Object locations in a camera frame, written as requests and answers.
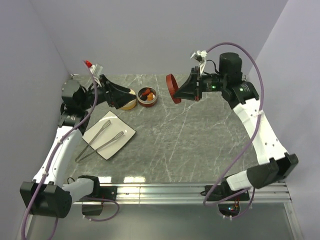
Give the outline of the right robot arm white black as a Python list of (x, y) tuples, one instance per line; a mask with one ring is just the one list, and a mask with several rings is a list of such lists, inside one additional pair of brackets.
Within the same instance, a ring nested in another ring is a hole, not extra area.
[(280, 143), (260, 108), (262, 97), (251, 82), (243, 80), (242, 59), (234, 52), (222, 53), (216, 73), (205, 73), (206, 52), (194, 56), (200, 65), (191, 69), (182, 86), (178, 86), (172, 74), (165, 78), (173, 102), (198, 102), (203, 93), (220, 92), (252, 139), (251, 146), (254, 147), (258, 161), (256, 166), (223, 177), (221, 183), (210, 190), (208, 195), (213, 195), (216, 200), (232, 200), (242, 190), (261, 189), (285, 180), (297, 166), (298, 157), (294, 153), (290, 154)]

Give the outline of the cream round lid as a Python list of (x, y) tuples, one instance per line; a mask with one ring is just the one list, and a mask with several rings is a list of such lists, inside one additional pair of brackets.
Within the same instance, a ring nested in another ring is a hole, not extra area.
[(127, 105), (135, 105), (137, 103), (137, 95), (133, 89), (130, 89), (130, 92), (125, 96), (125, 100), (127, 101)]

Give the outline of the red sausage food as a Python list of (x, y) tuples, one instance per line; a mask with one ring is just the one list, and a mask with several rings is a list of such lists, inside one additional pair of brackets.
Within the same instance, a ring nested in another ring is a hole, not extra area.
[(151, 93), (150, 88), (146, 88), (143, 92), (142, 92), (142, 96), (148, 96)]

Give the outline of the dark seaweed roll food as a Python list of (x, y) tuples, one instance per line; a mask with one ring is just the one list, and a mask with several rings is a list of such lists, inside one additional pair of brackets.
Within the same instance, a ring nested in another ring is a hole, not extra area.
[(141, 101), (146, 101), (147, 100), (147, 96), (146, 95), (141, 95), (140, 97), (139, 97), (139, 99), (141, 100)]

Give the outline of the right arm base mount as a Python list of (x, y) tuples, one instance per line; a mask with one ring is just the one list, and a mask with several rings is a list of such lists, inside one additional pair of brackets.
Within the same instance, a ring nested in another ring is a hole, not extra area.
[[(201, 196), (206, 196), (207, 193), (209, 192), (209, 190), (211, 189), (212, 185), (205, 185), (204, 186), (204, 190), (200, 192)], [(209, 195), (208, 197), (208, 202), (217, 202), (220, 201), (224, 198), (227, 198), (231, 195), (234, 195), (236, 193), (239, 193), (241, 190), (237, 190), (237, 191), (233, 191), (231, 190), (228, 186), (221, 186), (218, 185), (213, 192)], [(239, 200), (239, 201), (249, 201), (250, 200), (250, 195), (249, 193), (243, 192), (237, 196), (231, 197), (227, 199), (228, 201), (235, 201), (235, 200)]]

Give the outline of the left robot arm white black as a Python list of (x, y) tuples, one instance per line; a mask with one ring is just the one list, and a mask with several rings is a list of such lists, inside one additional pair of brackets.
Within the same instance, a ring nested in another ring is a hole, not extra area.
[(84, 135), (94, 108), (107, 102), (119, 109), (136, 99), (130, 88), (120, 86), (99, 76), (88, 89), (77, 80), (62, 85), (60, 118), (52, 147), (32, 181), (24, 181), (20, 195), (26, 215), (65, 218), (72, 203), (87, 198), (96, 201), (101, 196), (100, 181), (96, 176), (81, 175), (75, 182), (64, 185), (64, 174), (74, 148)]

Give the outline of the red round lid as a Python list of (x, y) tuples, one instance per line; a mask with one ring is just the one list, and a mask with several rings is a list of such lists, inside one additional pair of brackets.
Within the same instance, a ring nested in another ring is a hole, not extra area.
[(176, 98), (174, 97), (174, 94), (176, 93), (176, 91), (179, 89), (178, 87), (178, 84), (177, 84), (177, 81), (174, 77), (173, 74), (168, 74), (166, 77), (165, 77), (165, 80), (166, 80), (166, 85), (167, 85), (167, 89), (168, 89), (168, 92), (170, 94), (170, 97), (171, 99), (173, 100), (173, 102), (175, 104), (179, 104), (181, 103), (181, 99), (180, 98)]

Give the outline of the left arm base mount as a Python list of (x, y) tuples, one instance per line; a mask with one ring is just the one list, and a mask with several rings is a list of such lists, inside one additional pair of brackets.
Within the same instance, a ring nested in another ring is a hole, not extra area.
[(98, 190), (94, 190), (93, 193), (82, 196), (78, 202), (88, 201), (89, 198), (94, 199), (107, 199), (107, 200), (116, 200), (117, 197), (117, 186), (100, 186)]

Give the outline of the orange fried food piece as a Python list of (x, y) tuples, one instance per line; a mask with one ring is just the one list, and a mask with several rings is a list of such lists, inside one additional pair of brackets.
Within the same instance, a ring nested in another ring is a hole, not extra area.
[(151, 102), (155, 98), (155, 95), (151, 92), (149, 95), (147, 95), (147, 101)]

